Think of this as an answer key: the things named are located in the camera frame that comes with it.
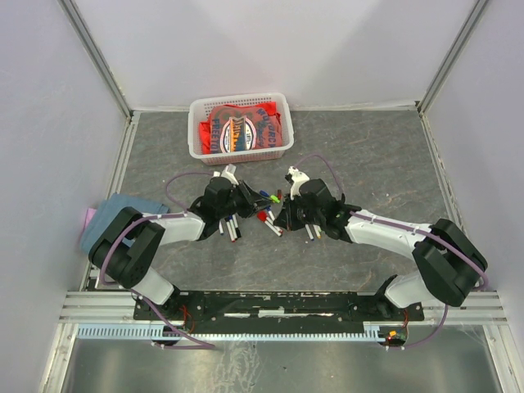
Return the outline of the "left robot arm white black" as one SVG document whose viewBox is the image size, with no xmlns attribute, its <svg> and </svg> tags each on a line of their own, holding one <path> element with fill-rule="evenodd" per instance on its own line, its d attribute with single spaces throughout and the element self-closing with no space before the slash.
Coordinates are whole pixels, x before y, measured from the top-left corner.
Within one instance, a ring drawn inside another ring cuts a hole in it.
<svg viewBox="0 0 524 393">
<path fill-rule="evenodd" d="M 175 242 L 203 241 L 235 215 L 250 218 L 272 204 L 232 176 L 214 176 L 205 191 L 186 210 L 172 213 L 167 206 L 121 194 L 113 195 L 94 215 L 95 238 L 83 242 L 88 260 L 100 269 L 100 279 L 152 302 L 162 319 L 180 311 L 179 289 L 157 273 L 152 261 L 157 250 Z"/>
</svg>

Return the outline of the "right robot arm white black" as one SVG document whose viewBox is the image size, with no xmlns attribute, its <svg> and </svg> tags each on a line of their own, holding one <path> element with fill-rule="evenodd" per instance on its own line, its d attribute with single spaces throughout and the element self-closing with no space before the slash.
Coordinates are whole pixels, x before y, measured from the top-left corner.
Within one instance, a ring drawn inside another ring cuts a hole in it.
<svg viewBox="0 0 524 393">
<path fill-rule="evenodd" d="M 375 215 L 335 198 L 320 178 L 296 168 L 286 176 L 291 184 L 275 224 L 288 231 L 309 225 L 332 240 L 375 246 L 412 260 L 417 270 L 387 281 L 374 301 L 378 316 L 392 320 L 404 308 L 435 299 L 459 307 L 469 293 L 488 284 L 485 257 L 459 226 L 438 219 L 414 224 Z"/>
</svg>

